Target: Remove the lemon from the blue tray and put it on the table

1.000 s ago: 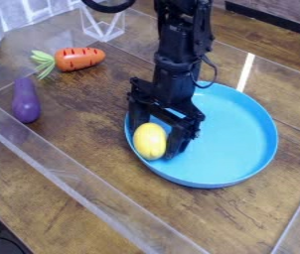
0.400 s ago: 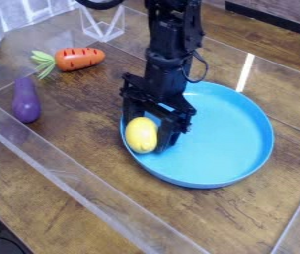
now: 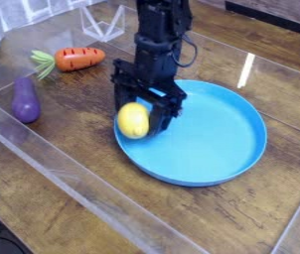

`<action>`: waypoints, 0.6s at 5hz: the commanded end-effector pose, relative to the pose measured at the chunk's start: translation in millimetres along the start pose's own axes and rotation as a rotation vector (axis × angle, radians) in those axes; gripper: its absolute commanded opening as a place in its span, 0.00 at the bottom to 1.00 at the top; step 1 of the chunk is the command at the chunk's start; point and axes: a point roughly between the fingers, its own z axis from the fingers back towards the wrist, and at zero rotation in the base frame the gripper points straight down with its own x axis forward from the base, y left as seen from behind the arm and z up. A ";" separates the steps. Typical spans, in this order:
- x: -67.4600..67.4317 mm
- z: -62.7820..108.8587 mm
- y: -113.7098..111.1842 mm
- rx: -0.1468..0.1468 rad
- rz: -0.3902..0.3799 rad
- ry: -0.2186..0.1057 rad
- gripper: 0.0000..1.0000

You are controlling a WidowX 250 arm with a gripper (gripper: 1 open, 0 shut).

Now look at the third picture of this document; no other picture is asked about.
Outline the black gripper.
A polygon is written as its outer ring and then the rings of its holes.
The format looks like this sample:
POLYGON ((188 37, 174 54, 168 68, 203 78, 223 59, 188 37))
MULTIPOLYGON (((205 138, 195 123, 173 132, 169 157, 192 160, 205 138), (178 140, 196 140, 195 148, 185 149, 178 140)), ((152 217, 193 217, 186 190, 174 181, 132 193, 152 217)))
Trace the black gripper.
POLYGON ((117 59, 114 64, 116 112, 138 97, 153 104, 149 135, 156 136, 178 117, 186 93, 174 81, 182 49, 182 38, 166 38, 162 42, 136 34, 136 58, 130 63, 117 59))

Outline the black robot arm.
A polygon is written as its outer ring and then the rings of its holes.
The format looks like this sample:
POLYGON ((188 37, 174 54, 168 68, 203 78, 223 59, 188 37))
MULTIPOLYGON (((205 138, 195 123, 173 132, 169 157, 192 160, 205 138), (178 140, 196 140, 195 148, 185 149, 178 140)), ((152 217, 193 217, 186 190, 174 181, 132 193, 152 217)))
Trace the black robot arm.
POLYGON ((180 63, 182 41, 196 46, 186 36, 193 14, 189 0, 137 0, 137 13, 134 63, 122 59, 113 62, 114 101, 116 110, 137 98, 153 105, 149 135, 154 136, 180 115, 188 97, 174 77, 177 68, 193 63, 180 63))

